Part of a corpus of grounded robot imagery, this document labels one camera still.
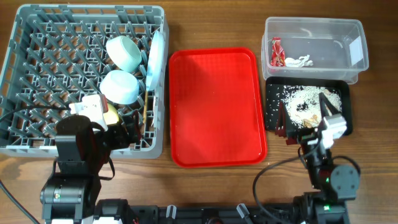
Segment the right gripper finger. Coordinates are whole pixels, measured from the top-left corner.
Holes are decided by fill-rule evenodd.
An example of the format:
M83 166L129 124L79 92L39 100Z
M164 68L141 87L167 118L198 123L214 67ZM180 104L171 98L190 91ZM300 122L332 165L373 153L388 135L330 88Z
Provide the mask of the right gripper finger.
M332 103L328 100L324 93L319 93L319 102L322 118L341 113L336 107L332 105Z
M275 134L278 135L278 137L297 139L298 133L298 130L294 128L293 122L290 119L286 106L282 101L279 101Z

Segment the rice and food scraps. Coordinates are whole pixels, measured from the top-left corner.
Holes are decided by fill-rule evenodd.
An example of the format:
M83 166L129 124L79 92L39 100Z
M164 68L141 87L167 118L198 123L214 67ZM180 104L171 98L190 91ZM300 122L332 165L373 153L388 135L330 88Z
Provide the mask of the rice and food scraps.
M338 90L320 86L266 85L266 128L275 130L279 101L287 108L295 128L314 128L321 121L319 93L324 93L338 110L342 110Z

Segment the yellow cup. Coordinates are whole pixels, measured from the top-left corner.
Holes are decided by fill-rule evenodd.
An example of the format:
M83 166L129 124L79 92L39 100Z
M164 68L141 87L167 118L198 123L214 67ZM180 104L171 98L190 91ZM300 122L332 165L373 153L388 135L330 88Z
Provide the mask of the yellow cup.
M104 121L107 125L116 124L119 121L118 112L112 104L108 103L107 106L108 111L103 114Z

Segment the wooden chopstick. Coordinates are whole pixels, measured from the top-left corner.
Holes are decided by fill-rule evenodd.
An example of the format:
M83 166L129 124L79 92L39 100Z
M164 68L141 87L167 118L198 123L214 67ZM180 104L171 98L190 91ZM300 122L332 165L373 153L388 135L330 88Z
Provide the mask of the wooden chopstick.
M147 119L148 97L149 97L149 92L146 91L144 98L143 124L146 124L146 119Z

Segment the small light blue saucer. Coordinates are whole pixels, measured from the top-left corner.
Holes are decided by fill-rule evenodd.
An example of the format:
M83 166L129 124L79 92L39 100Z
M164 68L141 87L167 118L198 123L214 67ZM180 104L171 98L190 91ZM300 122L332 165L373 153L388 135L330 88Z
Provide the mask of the small light blue saucer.
M113 103L130 105L139 95L138 79L131 73L112 70L99 85L100 92Z

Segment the large light blue plate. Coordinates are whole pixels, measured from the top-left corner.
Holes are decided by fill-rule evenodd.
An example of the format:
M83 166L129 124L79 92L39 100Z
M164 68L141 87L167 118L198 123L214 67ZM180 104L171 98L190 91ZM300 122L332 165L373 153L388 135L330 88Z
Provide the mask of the large light blue plate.
M165 39L162 33L155 31L152 38L149 59L147 64L146 75L146 90L153 91L156 89L160 73L162 71L162 64L164 61Z

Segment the white tissue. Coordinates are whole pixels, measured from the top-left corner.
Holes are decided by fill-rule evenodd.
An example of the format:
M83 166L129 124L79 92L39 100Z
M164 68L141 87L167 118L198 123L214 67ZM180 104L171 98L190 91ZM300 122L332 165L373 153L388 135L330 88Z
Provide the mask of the white tissue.
M285 59L285 66L292 68L311 67L313 66L313 61L310 60L309 55L301 56L298 59L289 57Z

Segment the green bowl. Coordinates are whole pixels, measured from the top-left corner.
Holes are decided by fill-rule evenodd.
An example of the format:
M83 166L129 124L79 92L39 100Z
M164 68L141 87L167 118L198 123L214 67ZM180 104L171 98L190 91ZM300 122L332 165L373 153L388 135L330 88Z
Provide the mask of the green bowl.
M114 64L125 72L133 72L142 61L138 46L124 35L108 40L106 50Z

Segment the red snack wrapper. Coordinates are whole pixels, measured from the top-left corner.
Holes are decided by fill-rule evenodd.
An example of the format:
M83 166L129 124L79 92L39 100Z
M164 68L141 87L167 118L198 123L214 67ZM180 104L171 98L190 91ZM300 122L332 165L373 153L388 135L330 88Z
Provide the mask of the red snack wrapper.
M271 65L273 67L284 67L285 66L285 52L281 46L281 38L272 38L272 58Z

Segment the white plastic fork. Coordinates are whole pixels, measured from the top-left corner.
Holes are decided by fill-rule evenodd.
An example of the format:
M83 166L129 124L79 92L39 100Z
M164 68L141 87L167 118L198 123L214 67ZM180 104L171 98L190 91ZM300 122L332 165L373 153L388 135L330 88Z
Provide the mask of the white plastic fork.
M160 94L160 91L156 90L154 92L154 121L153 121L153 127L156 130L159 130L159 116L161 113L159 110L162 108L162 95Z

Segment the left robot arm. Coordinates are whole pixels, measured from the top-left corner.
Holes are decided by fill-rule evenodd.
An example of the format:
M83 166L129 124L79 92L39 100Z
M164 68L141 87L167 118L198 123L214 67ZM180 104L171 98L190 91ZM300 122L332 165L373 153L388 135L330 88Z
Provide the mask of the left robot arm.
M40 193L46 223L139 223L126 199L99 200L100 175L113 165L111 151L132 141L122 121L106 128L83 115L66 117L56 125L58 156Z

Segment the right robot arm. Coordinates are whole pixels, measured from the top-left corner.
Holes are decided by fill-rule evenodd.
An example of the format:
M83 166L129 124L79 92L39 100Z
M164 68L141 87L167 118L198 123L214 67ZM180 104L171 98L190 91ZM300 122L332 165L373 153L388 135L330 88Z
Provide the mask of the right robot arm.
M347 156L332 156L334 141L343 136L347 122L327 97L319 94L321 118L316 128L295 129L283 102L279 103L276 135L299 144L298 158L308 171L314 192L294 198L287 211L275 208L289 223L349 223L346 202L356 198L361 169Z

